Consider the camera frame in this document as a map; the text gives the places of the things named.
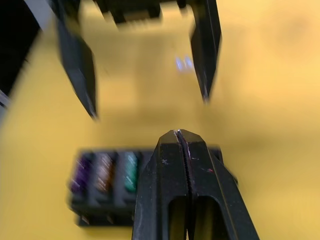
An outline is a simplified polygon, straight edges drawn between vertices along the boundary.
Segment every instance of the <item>dark background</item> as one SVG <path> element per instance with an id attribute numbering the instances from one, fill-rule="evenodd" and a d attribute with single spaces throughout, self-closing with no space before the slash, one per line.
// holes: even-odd
<path id="1" fill-rule="evenodd" d="M 7 96 L 39 28 L 23 0 L 0 1 L 0 90 Z"/>

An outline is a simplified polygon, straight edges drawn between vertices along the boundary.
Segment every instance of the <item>yellow surface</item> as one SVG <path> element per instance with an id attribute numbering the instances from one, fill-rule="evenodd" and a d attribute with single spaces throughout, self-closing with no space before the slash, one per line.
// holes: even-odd
<path id="1" fill-rule="evenodd" d="M 1 240 L 129 240 L 130 228 L 81 229 L 66 197 L 79 148 L 154 147 L 183 128 L 219 144 L 263 240 L 320 239 L 319 0 L 219 0 L 222 48 L 209 105 L 194 72 L 190 11 L 118 30 L 85 4 L 97 121 L 59 62 L 53 25 L 21 72 L 0 130 Z"/>

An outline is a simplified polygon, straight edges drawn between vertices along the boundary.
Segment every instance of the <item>fuse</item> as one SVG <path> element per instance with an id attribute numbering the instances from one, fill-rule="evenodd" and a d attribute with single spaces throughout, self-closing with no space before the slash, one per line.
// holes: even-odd
<path id="1" fill-rule="evenodd" d="M 87 187 L 90 169 L 92 167 L 92 159 L 90 155 L 84 154 L 77 161 L 74 177 L 71 181 L 71 191 L 73 193 L 83 192 Z"/>
<path id="2" fill-rule="evenodd" d="M 133 152 L 125 154 L 124 186 L 128 192 L 135 192 L 137 188 L 138 158 Z"/>
<path id="3" fill-rule="evenodd" d="M 100 153 L 98 156 L 97 178 L 95 187 L 101 192 L 108 192 L 112 185 L 113 160 L 107 153 Z"/>

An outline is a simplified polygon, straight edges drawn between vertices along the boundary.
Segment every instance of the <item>purple fuse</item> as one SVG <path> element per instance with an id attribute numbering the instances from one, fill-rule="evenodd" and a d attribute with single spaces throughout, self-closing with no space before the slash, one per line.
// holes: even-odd
<path id="1" fill-rule="evenodd" d="M 71 181 L 71 191 L 74 194 L 82 192 L 86 188 L 91 165 L 91 158 L 87 155 L 83 155 L 77 161 L 74 177 Z"/>

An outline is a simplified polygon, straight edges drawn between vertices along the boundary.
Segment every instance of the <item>green fuse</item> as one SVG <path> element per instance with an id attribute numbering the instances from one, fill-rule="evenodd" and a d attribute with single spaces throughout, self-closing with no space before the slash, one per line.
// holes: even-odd
<path id="1" fill-rule="evenodd" d="M 128 192 L 135 192 L 137 188 L 137 172 L 138 172 L 138 158 L 133 152 L 125 154 L 125 178 L 124 186 Z"/>

